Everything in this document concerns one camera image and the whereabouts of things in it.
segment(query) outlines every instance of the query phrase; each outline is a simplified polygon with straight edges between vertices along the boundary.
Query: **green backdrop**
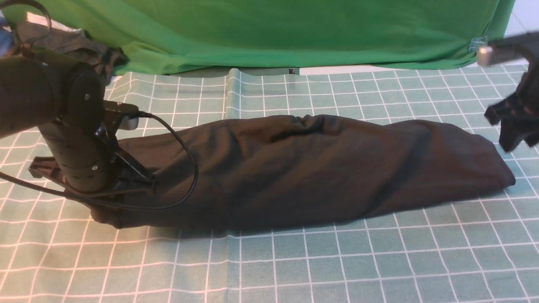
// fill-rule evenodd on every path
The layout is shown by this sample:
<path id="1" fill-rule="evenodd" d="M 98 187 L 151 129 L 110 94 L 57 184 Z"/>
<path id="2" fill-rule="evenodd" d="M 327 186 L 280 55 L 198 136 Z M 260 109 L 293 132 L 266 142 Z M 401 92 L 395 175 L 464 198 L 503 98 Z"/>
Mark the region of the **green backdrop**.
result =
<path id="1" fill-rule="evenodd" d="M 53 19 L 120 46 L 126 71 L 377 64 L 454 68 L 502 37 L 515 0 L 40 0 Z M 4 10 L 24 18 L 27 6 Z"/>

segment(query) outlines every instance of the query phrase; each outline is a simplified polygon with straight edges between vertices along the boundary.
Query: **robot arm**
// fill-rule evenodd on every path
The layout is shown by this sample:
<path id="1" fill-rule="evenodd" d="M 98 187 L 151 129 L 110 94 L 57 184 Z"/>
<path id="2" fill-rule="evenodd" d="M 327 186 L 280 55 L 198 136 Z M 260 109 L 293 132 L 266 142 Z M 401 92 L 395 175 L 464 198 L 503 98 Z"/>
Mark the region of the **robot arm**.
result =
<path id="1" fill-rule="evenodd" d="M 499 143 L 512 152 L 524 140 L 533 147 L 539 143 L 539 32 L 495 40 L 478 50 L 478 64 L 491 66 L 526 58 L 528 72 L 516 91 L 487 108 L 491 125 L 501 122 Z"/>
<path id="2" fill-rule="evenodd" d="M 33 0 L 10 0 L 46 10 Z M 120 148 L 118 129 L 136 129 L 139 118 L 161 122 L 190 155 L 195 166 L 191 190 L 198 179 L 195 158 L 162 119 L 131 104 L 104 100 L 100 76 L 87 63 L 47 49 L 19 45 L 17 56 L 0 59 L 0 138 L 37 127 L 52 157 L 36 157 L 30 165 L 35 178 L 48 178 L 65 188 L 54 191 L 0 173 L 0 178 L 28 188 L 85 203 L 115 208 L 163 210 L 123 204 L 123 195 L 152 195 L 156 180 L 136 159 Z"/>

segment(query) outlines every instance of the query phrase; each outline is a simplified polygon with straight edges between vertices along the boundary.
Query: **blue object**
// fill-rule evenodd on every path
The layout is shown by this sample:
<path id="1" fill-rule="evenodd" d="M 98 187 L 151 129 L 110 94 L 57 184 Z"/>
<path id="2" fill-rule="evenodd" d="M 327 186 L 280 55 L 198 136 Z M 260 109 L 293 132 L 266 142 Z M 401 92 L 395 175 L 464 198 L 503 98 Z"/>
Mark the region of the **blue object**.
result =
<path id="1" fill-rule="evenodd" d="M 13 35 L 11 32 L 3 29 L 4 26 L 8 26 L 9 23 L 5 18 L 0 18 L 0 57 L 4 56 L 5 53 L 13 46 Z"/>

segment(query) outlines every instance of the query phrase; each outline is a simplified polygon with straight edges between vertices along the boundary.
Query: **green grid tablecloth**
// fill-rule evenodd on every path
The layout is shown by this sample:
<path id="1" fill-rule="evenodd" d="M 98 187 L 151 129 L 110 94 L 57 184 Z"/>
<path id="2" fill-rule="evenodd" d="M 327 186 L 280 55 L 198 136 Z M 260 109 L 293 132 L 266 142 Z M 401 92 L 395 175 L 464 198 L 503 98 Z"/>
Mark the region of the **green grid tablecloth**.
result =
<path id="1" fill-rule="evenodd" d="M 525 66 L 221 78 L 130 73 L 109 100 L 175 129 L 227 118 L 336 114 L 373 123 L 453 123 L 496 142 L 485 108 L 513 92 Z M 119 137 L 166 130 L 142 120 Z M 2 171 L 24 180 L 50 155 L 33 129 L 0 141 Z M 516 185 L 495 196 L 348 225 L 256 235 L 115 230 L 75 202 L 0 182 L 0 301 L 539 302 L 539 153 L 503 158 Z"/>

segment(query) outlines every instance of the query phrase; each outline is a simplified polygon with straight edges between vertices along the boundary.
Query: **rolled black fabric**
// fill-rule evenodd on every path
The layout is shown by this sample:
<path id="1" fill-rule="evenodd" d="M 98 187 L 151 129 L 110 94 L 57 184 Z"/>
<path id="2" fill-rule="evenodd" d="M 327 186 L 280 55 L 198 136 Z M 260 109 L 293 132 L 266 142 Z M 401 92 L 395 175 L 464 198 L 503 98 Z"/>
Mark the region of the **rolled black fabric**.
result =
<path id="1" fill-rule="evenodd" d="M 473 199 L 515 184 L 494 145 L 454 125 L 410 120 L 386 126 L 338 116 L 222 120 L 178 132 L 195 153 L 192 196 L 166 211 L 89 207 L 118 229 L 264 230 L 324 225 Z M 121 140 L 158 180 L 170 205 L 192 181 L 192 164 L 170 134 Z"/>

